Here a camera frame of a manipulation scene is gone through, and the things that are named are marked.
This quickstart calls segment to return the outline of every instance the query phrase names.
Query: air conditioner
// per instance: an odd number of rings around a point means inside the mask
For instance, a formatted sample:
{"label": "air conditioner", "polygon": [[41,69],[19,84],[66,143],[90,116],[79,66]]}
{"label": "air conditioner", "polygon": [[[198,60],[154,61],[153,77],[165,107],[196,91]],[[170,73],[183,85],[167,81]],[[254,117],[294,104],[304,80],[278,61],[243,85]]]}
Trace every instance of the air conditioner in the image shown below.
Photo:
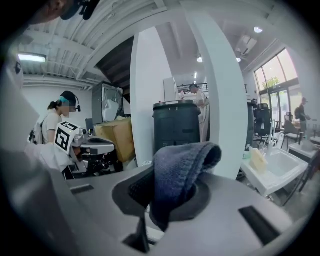
{"label": "air conditioner", "polygon": [[124,115],[123,90],[101,82],[92,89],[92,122],[94,125]]}
{"label": "air conditioner", "polygon": [[248,35],[243,35],[240,40],[240,43],[236,48],[236,51],[240,52],[241,55],[247,55],[253,49],[256,43],[257,43],[257,40],[251,38]]}

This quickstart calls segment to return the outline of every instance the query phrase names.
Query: black trash can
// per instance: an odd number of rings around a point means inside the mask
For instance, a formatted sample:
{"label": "black trash can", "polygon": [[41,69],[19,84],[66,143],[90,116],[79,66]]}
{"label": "black trash can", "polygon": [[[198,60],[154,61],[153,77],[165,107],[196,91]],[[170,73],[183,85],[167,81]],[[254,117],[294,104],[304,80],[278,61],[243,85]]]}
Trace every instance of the black trash can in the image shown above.
{"label": "black trash can", "polygon": [[154,149],[200,142],[199,111],[193,100],[153,105]]}

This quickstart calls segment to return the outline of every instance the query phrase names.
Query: white pillar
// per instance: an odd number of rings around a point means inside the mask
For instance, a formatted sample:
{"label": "white pillar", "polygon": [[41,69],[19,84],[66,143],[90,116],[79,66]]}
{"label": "white pillar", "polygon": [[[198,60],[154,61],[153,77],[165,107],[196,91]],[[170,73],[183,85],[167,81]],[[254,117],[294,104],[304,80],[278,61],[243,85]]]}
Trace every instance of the white pillar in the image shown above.
{"label": "white pillar", "polygon": [[226,36],[194,1],[180,2],[203,58],[210,98],[210,141],[222,149],[214,174],[235,180],[247,139],[244,79]]}
{"label": "white pillar", "polygon": [[172,77],[155,27],[134,36],[130,68],[132,132],[138,166],[154,157],[153,105],[165,101],[164,79]]}

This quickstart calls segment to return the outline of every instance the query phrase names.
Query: door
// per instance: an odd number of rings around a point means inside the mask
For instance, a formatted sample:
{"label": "door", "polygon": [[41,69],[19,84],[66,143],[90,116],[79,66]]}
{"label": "door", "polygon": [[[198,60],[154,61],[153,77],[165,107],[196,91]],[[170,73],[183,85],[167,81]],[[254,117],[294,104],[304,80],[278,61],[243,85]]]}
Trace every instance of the door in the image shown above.
{"label": "door", "polygon": [[270,98],[271,98],[271,106],[272,106],[272,119],[274,119],[275,121],[279,121],[279,101],[278,101],[278,93],[271,93],[270,94]]}
{"label": "door", "polygon": [[287,112],[290,111],[288,91],[287,90],[279,91],[278,94],[279,94],[280,109],[281,109],[280,117],[281,117],[282,125],[284,125],[285,115],[287,114]]}

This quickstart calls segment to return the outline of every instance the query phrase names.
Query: yellow sponge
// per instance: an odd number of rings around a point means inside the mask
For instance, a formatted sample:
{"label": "yellow sponge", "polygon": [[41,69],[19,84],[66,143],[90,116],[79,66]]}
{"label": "yellow sponge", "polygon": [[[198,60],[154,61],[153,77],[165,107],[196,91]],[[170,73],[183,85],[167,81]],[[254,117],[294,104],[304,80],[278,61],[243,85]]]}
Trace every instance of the yellow sponge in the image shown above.
{"label": "yellow sponge", "polygon": [[251,150],[250,166],[259,173],[263,173],[267,169],[267,161],[257,148]]}

